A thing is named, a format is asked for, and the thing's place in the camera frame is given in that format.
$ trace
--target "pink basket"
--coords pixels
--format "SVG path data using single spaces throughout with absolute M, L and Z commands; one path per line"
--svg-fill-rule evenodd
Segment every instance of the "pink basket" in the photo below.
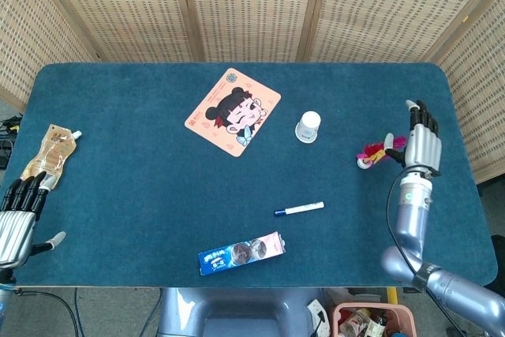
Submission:
M 384 335 L 389 336 L 395 331 L 400 331 L 409 337 L 417 337 L 416 325 L 413 322 L 410 309 L 404 305 L 389 303 L 342 303 L 337 305 L 331 315 L 331 335 L 333 337 L 339 336 L 340 311 L 347 309 L 353 312 L 359 308 L 383 309 L 386 311 L 388 322 Z

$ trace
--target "paper cup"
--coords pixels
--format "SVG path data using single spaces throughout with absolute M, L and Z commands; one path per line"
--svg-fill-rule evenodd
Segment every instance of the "paper cup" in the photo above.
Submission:
M 317 112 L 310 110 L 301 116 L 301 120 L 294 129 L 298 140 L 305 144 L 314 142 L 317 138 L 317 130 L 321 124 L 321 117 Z

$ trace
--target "marker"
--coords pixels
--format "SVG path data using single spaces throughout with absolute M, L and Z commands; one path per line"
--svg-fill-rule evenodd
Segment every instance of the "marker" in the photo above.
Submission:
M 291 215 L 292 213 L 306 212 L 306 211 L 311 211 L 313 209 L 319 209 L 319 208 L 324 208 L 324 203 L 322 201 L 320 201 L 318 203 L 307 204 L 307 205 L 299 205 L 298 207 L 279 209 L 278 211 L 274 212 L 274 215 L 275 216 Z

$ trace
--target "cartoon girl mouse pad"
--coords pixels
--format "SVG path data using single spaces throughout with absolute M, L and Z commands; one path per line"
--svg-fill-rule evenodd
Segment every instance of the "cartoon girl mouse pad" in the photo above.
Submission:
M 235 69 L 228 69 L 185 126 L 238 157 L 280 99 L 279 93 Z

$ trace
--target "blue table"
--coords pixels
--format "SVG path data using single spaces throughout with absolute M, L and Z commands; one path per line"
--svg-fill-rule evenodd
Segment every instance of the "blue table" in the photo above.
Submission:
M 229 67 L 282 95 L 234 158 L 184 127 Z M 20 285 L 390 286 L 384 208 L 400 167 L 355 155 L 386 133 L 406 135 L 405 99 L 439 121 L 442 177 L 433 181 L 425 259 L 480 284 L 496 275 L 447 79 L 432 64 L 97 64 L 46 66 L 36 78 L 6 175 L 19 176 L 50 123 L 81 130 L 47 199 L 41 242 L 67 239 L 16 272 Z M 314 144 L 294 126 L 322 117 Z M 275 218 L 275 209 L 325 209 Z M 200 276 L 199 252 L 279 231 L 286 253 Z

